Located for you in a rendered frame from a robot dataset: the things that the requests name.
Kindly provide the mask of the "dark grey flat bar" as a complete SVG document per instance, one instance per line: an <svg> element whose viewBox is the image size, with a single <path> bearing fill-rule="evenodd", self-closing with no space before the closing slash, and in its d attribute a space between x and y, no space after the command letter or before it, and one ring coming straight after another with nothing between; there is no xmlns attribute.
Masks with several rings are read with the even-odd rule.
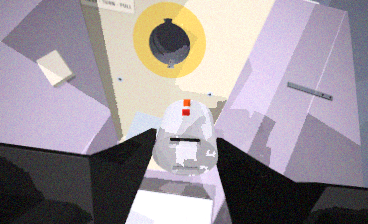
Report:
<svg viewBox="0 0 368 224"><path fill-rule="evenodd" d="M319 97L323 97L323 98L326 98L326 99L329 99L329 100L333 100L332 95L329 95L327 93L323 93L323 92L320 92L320 91L317 91L317 90L314 90L314 89L311 89L311 88L308 88L308 87L305 87L305 86L302 86L302 85L298 85L298 84L292 83L290 81L288 82L288 86L292 87L294 89L297 89L297 90L301 90L301 91L304 91L304 92L307 92L307 93L310 93L310 94L314 94L314 95L319 96Z"/></svg>

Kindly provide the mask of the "beige service panel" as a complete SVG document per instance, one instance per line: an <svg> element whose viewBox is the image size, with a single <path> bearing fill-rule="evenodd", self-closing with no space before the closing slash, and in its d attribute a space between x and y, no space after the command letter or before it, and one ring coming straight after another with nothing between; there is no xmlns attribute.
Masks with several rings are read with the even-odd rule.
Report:
<svg viewBox="0 0 368 224"><path fill-rule="evenodd" d="M118 138L195 100L214 126L276 0L80 0Z"/></svg>

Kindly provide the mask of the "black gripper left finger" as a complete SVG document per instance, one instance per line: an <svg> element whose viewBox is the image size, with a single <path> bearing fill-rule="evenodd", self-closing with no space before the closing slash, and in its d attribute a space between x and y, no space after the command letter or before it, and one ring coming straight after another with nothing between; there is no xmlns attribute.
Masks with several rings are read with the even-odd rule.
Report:
<svg viewBox="0 0 368 224"><path fill-rule="evenodd" d="M125 224L157 129L82 154L0 143L0 193L75 203L82 224Z"/></svg>

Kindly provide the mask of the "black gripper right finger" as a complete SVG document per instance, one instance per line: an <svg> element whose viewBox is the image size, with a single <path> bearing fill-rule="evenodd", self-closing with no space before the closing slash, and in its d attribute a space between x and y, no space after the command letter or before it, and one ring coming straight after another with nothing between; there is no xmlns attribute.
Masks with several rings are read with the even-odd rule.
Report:
<svg viewBox="0 0 368 224"><path fill-rule="evenodd" d="M327 212L368 215L368 188L294 182L223 138L216 144L232 224L314 224Z"/></svg>

